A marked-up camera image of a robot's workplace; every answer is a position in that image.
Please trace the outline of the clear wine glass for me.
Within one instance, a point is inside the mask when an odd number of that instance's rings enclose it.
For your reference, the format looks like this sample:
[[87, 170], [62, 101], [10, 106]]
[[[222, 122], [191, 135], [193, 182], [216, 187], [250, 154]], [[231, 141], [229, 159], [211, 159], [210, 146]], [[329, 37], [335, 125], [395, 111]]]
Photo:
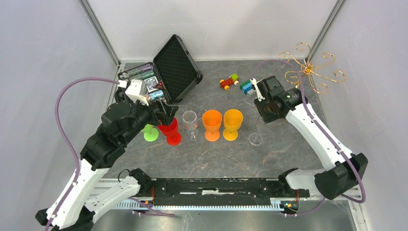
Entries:
[[187, 131], [187, 135], [190, 139], [196, 139], [198, 135], [198, 117], [194, 111], [186, 111], [182, 115], [182, 121], [184, 128]]
[[261, 134], [262, 124], [258, 123], [256, 125], [256, 130], [251, 133], [248, 137], [248, 141], [253, 146], [259, 146], [263, 142], [263, 137]]

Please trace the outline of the red plastic wine glass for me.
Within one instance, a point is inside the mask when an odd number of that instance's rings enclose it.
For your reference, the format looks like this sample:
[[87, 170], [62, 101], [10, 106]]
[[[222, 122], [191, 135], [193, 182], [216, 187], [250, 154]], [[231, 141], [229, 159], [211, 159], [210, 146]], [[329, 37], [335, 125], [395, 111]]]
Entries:
[[173, 119], [173, 122], [169, 125], [158, 125], [158, 129], [166, 137], [166, 142], [171, 146], [177, 146], [181, 143], [182, 136], [179, 133], [179, 125], [176, 118]]

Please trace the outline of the green plastic wine glass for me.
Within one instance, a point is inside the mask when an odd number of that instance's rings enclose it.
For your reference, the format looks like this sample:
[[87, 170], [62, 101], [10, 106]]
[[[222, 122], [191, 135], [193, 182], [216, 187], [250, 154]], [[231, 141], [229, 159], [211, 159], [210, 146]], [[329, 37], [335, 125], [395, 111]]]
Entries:
[[155, 141], [159, 136], [159, 131], [153, 125], [150, 124], [147, 124], [141, 130], [141, 133], [143, 134], [144, 139], [148, 142]]

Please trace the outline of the orange plastic wine glass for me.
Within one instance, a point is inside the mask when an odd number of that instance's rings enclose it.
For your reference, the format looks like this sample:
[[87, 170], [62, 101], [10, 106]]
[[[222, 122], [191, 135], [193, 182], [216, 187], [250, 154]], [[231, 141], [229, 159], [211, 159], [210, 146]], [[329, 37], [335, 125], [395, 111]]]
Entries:
[[211, 142], [217, 141], [220, 137], [221, 113], [217, 110], [208, 110], [203, 114], [202, 122], [205, 129], [205, 138]]

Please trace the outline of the yellow plastic wine glass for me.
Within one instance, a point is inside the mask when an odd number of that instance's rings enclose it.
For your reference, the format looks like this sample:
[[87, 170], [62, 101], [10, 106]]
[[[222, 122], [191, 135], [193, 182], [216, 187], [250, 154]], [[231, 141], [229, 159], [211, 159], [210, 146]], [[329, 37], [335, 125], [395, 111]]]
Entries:
[[227, 141], [234, 141], [238, 138], [238, 129], [243, 122], [243, 114], [237, 109], [229, 109], [223, 116], [224, 130], [223, 137]]

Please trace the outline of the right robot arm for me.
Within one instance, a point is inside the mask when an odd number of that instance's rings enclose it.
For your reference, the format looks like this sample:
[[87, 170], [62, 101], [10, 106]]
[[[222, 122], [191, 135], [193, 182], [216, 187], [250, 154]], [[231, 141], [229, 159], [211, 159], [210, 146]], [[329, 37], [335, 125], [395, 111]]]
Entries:
[[291, 196], [298, 189], [317, 190], [333, 200], [359, 185], [368, 165], [363, 153], [355, 154], [343, 145], [316, 115], [298, 88], [284, 90], [275, 76], [250, 80], [257, 98], [254, 104], [264, 124], [285, 119], [293, 125], [317, 154], [322, 169], [291, 169], [281, 174], [278, 191]]

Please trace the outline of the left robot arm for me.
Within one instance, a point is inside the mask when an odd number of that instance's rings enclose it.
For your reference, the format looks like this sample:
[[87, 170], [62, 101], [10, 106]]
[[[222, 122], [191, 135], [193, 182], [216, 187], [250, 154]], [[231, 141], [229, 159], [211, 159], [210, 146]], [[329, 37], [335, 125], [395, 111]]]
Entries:
[[91, 191], [125, 148], [146, 125], [170, 125], [178, 106], [156, 100], [146, 106], [114, 103], [101, 116], [102, 123], [80, 152], [80, 170], [75, 170], [64, 191], [35, 218], [40, 225], [55, 231], [89, 231], [98, 219], [119, 202], [151, 191], [148, 177], [140, 169], [104, 193], [89, 199]]

